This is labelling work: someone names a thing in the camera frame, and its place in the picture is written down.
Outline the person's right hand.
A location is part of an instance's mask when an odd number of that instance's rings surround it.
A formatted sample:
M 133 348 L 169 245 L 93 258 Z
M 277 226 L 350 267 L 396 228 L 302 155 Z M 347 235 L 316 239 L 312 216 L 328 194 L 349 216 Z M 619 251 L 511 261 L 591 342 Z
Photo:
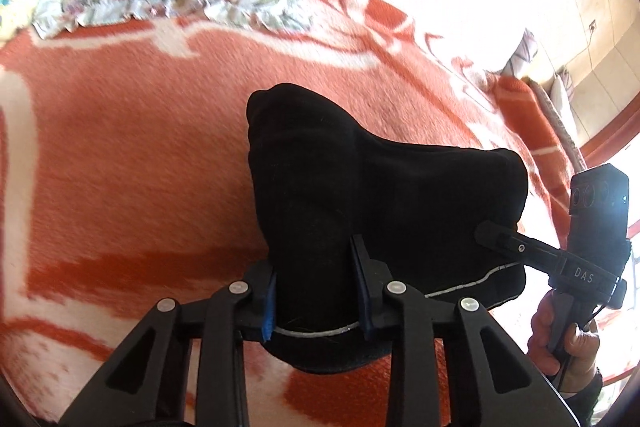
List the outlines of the person's right hand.
M 527 356 L 546 376 L 555 376 L 561 370 L 561 362 L 547 349 L 554 323 L 554 291 L 548 291 L 540 300 L 530 321 L 532 335 L 527 343 Z M 597 353 L 600 348 L 598 326 L 591 321 L 585 327 L 570 324 L 564 332 L 563 349 L 570 357 L 560 392 L 576 395 L 585 389 L 597 374 Z

